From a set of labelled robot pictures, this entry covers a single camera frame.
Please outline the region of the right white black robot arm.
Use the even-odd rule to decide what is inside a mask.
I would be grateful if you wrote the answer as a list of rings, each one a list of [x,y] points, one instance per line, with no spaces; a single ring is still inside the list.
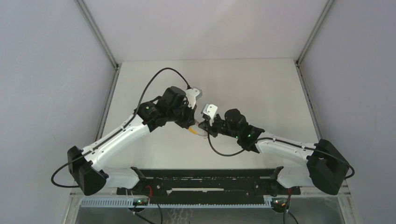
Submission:
[[[299,168],[281,166],[270,181],[270,189],[282,194],[288,188],[314,186],[328,195],[337,195],[344,180],[352,177],[354,169],[339,150],[328,140],[317,143],[289,140],[249,124],[238,109],[226,111],[225,117],[217,113],[217,107],[206,104],[201,112],[204,121],[199,128],[207,136],[224,135],[235,138],[243,152],[273,154],[295,162]]]

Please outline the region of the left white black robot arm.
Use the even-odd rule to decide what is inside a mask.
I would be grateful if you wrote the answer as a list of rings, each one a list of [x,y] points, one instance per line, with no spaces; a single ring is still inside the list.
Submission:
[[[162,96],[144,102],[119,127],[82,149],[73,146],[67,152],[68,170],[84,195],[103,188],[126,188],[139,195],[145,191],[145,177],[138,168],[109,168],[106,164],[135,140],[168,122],[188,129],[195,124],[196,102],[202,96],[198,88],[182,90],[171,86]]]

